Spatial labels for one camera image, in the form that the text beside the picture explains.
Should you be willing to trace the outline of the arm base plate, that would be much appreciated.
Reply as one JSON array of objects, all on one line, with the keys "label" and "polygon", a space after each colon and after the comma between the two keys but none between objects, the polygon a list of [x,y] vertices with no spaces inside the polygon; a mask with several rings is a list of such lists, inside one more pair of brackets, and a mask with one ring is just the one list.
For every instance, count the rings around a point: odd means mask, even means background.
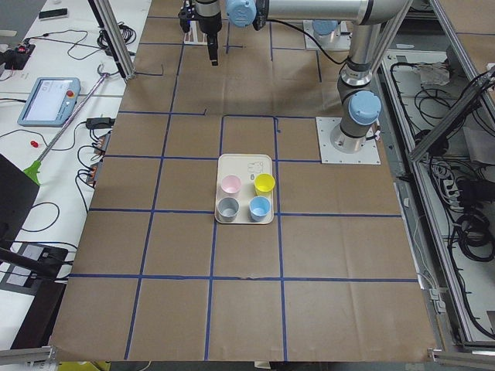
[{"label": "arm base plate", "polygon": [[379,165],[377,141],[372,129],[362,138],[346,136],[340,117],[316,117],[319,153],[324,165]]},{"label": "arm base plate", "polygon": [[307,49],[318,49],[321,46],[325,51],[348,51],[350,49],[351,32],[344,21],[339,21],[337,30],[331,35],[331,38],[320,42],[313,37],[312,20],[303,21],[303,29],[309,35],[305,35]]}]

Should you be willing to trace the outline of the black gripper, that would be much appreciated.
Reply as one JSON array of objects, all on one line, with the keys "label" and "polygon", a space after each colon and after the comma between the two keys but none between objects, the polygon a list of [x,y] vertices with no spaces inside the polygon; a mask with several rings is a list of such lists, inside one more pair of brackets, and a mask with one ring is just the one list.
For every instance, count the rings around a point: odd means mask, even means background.
[{"label": "black gripper", "polygon": [[206,16],[196,14],[196,20],[199,22],[200,30],[207,35],[208,53],[212,66],[218,65],[218,41],[217,34],[221,30],[222,21],[221,13]]}]

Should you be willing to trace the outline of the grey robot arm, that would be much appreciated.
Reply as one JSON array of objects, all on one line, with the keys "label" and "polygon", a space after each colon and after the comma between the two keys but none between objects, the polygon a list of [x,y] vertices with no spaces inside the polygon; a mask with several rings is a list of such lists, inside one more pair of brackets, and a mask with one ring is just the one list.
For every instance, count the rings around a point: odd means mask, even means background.
[{"label": "grey robot arm", "polygon": [[369,84],[405,17],[409,1],[186,1],[179,12],[183,31],[196,21],[207,38],[210,62],[218,64],[217,34],[225,15],[237,27],[259,30],[266,22],[290,26],[293,20],[311,25],[306,37],[325,52],[337,43],[345,22],[353,25],[348,56],[340,61],[338,91],[343,117],[332,130],[333,147],[344,153],[358,152],[367,132],[377,123],[381,100]]},{"label": "grey robot arm", "polygon": [[315,19],[312,20],[312,34],[313,37],[324,42],[331,38],[331,35],[337,30],[340,22],[330,19]]}]

